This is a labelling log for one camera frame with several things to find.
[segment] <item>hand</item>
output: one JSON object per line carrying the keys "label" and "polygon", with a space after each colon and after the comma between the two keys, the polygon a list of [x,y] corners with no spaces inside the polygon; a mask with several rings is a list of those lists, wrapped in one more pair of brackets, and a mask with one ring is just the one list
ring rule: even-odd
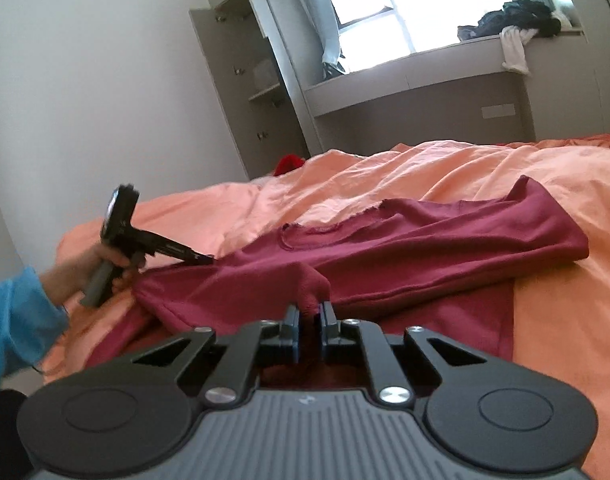
{"label": "hand", "polygon": [[79,256],[66,260],[42,274],[40,280],[45,294],[53,304],[64,303],[76,292],[85,289],[104,260],[118,267],[125,267],[122,277],[112,282],[114,293],[129,287],[138,275],[138,269],[145,265],[145,258],[133,266],[121,251],[99,242]]}
{"label": "hand", "polygon": [[103,260],[112,262],[118,267],[125,267],[123,275],[112,282],[112,292],[115,294],[125,290],[125,288],[129,288],[139,275],[139,269],[145,266],[144,257],[132,264],[130,259],[118,249],[98,243],[71,260],[71,263],[76,268],[79,290],[85,289]]}

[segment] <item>human arm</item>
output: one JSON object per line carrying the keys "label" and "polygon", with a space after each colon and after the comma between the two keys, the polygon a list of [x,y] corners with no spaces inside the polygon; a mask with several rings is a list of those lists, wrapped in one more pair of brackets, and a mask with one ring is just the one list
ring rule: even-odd
{"label": "human arm", "polygon": [[[60,306],[84,288],[103,260],[128,267],[128,258],[102,244],[94,245],[38,276],[26,269],[0,283],[0,377],[40,361],[67,327]],[[137,270],[127,269],[114,290],[124,288]]]}

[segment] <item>dark clothing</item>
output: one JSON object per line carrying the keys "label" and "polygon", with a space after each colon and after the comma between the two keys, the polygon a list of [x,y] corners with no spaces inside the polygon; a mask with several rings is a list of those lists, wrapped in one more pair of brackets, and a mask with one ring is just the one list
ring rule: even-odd
{"label": "dark clothing", "polygon": [[560,20],[551,17],[552,10],[541,2],[515,0],[507,2],[502,10],[492,10],[480,18],[478,26],[458,28],[458,39],[472,40],[500,34],[505,27],[537,28],[541,38],[550,38],[560,32]]}

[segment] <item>red cloth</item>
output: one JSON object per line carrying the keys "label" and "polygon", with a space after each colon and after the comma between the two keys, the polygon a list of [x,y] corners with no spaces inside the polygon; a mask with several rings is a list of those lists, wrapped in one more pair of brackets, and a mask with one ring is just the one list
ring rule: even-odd
{"label": "red cloth", "polygon": [[[137,306],[88,365],[143,338],[152,343],[195,326],[231,334],[247,322],[281,319],[290,303],[301,311],[307,345],[325,300],[339,319],[373,320],[388,333],[422,325],[510,359],[513,278],[587,256],[582,230],[526,176],[495,200],[384,200],[332,226],[285,225],[213,266],[147,272],[134,288]],[[330,377],[280,368],[265,378],[329,386]]]}
{"label": "red cloth", "polygon": [[293,153],[285,155],[281,160],[278,161],[276,169],[274,170],[274,176],[281,176],[282,174],[290,173],[290,171],[297,170],[303,164],[305,164],[304,158],[300,158],[298,155],[294,155]]}

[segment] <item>metal screw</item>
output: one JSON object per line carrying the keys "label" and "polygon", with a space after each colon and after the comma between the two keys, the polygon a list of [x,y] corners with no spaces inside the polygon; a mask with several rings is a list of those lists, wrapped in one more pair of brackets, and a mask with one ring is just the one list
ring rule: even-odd
{"label": "metal screw", "polygon": [[217,386],[216,388],[211,388],[205,392],[205,399],[214,404],[229,404],[236,400],[236,392],[231,388]]}
{"label": "metal screw", "polygon": [[379,397],[383,402],[388,404],[402,404],[407,402],[411,394],[409,390],[401,388],[400,386],[388,386],[383,388],[379,393]]}

